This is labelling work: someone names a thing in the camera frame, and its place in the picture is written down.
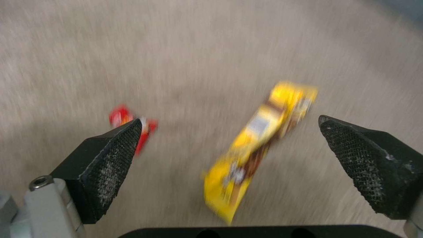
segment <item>floor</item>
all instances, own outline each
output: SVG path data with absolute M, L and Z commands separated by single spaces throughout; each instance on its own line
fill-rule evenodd
M 126 103 L 159 129 L 88 237 L 225 226 L 202 174 L 280 80 L 317 86 L 274 144 L 234 226 L 368 224 L 375 214 L 319 132 L 320 114 L 390 132 L 423 152 L 423 34 L 363 0 L 0 0 L 0 188 L 22 204 Z

